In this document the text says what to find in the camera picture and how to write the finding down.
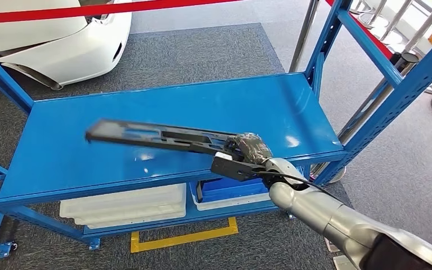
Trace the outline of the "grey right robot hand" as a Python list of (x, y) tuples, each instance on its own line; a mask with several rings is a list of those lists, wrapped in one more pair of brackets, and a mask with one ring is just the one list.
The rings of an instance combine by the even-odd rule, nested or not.
[(237, 156), (238, 161), (257, 165), (273, 157), (272, 151), (255, 133), (240, 133), (227, 140), (226, 148)]

